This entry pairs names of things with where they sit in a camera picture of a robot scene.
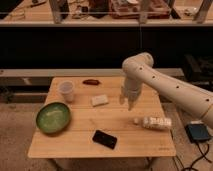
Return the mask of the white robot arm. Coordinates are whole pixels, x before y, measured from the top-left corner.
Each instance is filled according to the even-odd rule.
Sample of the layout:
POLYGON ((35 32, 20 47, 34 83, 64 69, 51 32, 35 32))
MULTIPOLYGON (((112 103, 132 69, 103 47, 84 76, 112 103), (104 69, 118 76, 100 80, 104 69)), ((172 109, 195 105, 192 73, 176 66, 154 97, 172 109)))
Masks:
POLYGON ((153 69, 154 60, 147 52, 126 58, 122 63, 125 74, 120 103, 128 99, 128 109, 135 106, 145 83, 160 95, 213 129, 213 92, 162 74, 153 69))

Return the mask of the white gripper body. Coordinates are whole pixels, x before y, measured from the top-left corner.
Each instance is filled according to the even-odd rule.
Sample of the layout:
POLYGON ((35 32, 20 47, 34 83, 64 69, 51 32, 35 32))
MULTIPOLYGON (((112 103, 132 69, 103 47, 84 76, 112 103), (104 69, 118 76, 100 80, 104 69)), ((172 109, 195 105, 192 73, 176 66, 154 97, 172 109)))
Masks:
POLYGON ((122 86, 121 87, 121 94, 119 96, 119 102, 121 105, 124 104, 125 100, 128 100, 128 110, 131 111, 133 107, 135 106, 135 102, 139 98, 141 94, 141 90, 130 90, 127 89, 126 87, 122 86))

